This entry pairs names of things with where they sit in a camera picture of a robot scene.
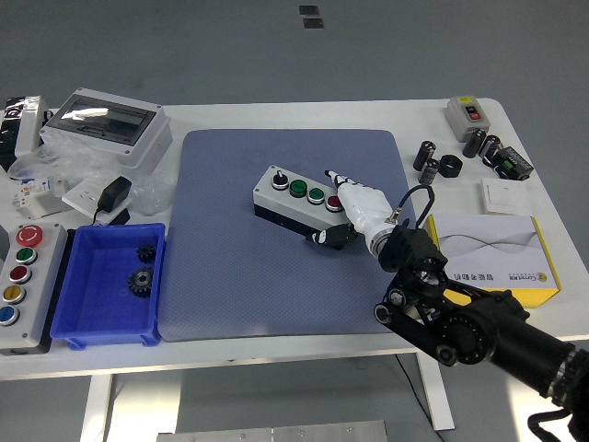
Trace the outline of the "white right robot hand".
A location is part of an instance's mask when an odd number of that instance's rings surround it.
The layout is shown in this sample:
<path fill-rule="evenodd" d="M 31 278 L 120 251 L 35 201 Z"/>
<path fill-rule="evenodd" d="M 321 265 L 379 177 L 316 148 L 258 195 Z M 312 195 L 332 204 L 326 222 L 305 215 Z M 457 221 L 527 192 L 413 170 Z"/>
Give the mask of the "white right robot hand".
<path fill-rule="evenodd" d="M 337 249 L 363 235 L 366 248 L 376 257 L 396 225 L 390 220 L 393 209 L 386 196 L 333 170 L 326 170 L 325 175 L 336 186 L 348 222 L 309 234 L 306 240 Z"/>

